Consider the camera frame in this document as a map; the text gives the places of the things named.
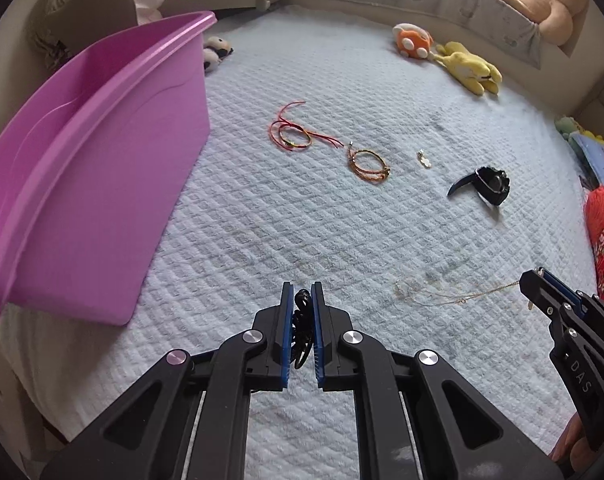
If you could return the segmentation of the person's right hand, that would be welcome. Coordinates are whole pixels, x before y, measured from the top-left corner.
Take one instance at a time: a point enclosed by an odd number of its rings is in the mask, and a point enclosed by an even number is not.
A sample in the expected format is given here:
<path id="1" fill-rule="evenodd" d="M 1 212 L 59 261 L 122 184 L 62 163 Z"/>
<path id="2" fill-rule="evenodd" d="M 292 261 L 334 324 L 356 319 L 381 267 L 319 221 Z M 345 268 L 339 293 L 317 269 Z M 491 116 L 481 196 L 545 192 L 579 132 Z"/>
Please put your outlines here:
<path id="1" fill-rule="evenodd" d="M 597 453 L 589 446 L 582 420 L 575 413 L 552 448 L 550 460 L 556 463 L 567 460 L 575 472 L 582 472 L 592 464 L 596 456 Z"/>

